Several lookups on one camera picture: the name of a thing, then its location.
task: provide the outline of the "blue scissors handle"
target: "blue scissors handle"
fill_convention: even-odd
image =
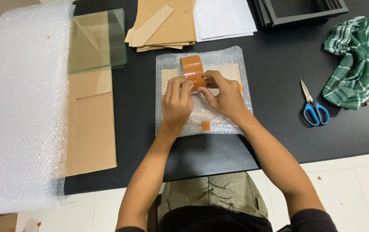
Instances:
[[[311,116],[313,118],[313,122],[311,122],[308,117],[306,116],[306,111],[309,110],[309,112],[311,113]],[[321,117],[321,110],[322,112],[325,114],[325,121],[322,121],[322,117]],[[305,121],[313,126],[317,126],[317,125],[326,125],[327,123],[329,123],[329,112],[327,112],[326,108],[324,108],[323,106],[321,106],[319,103],[316,102],[315,107],[313,107],[312,104],[310,103],[306,103],[305,107],[303,108],[303,117],[305,118]]]

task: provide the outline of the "khaki shorts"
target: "khaki shorts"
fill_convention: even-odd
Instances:
[[[183,206],[217,206],[268,218],[263,198],[246,172],[166,182],[157,208],[158,222]]]

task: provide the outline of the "bubble wrap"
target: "bubble wrap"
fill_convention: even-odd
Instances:
[[[166,92],[167,82],[171,78],[181,76],[180,58],[194,55],[200,56],[203,71],[217,70],[223,77],[242,84],[242,95],[246,107],[253,112],[245,62],[243,61],[243,53],[240,47],[233,46],[213,52],[160,55],[156,57],[156,133],[162,121],[161,99]],[[214,96],[219,93],[218,89],[210,89],[210,91]],[[179,137],[194,134],[243,134],[240,128],[228,117],[217,113],[211,108],[202,93],[193,94],[192,98],[193,111]],[[202,121],[210,121],[210,131],[202,131]]]
[[[64,195],[72,2],[0,16],[0,214]]]

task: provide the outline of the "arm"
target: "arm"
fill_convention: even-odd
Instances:
[[[201,91],[209,105],[235,122],[252,145],[260,167],[286,199],[289,217],[307,208],[325,211],[309,177],[288,150],[267,131],[246,108],[237,81],[222,77],[218,71],[206,71],[206,86],[219,88],[218,96],[204,87]]]
[[[180,92],[180,87],[187,91]],[[170,148],[193,110],[190,95],[192,87],[193,83],[184,77],[169,80],[162,98],[163,121],[153,144],[127,186],[116,230],[135,226],[147,231],[147,212],[159,193]]]

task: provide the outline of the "stack of white paper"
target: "stack of white paper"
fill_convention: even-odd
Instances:
[[[257,31],[246,0],[197,0],[193,17],[198,42],[253,35]]]

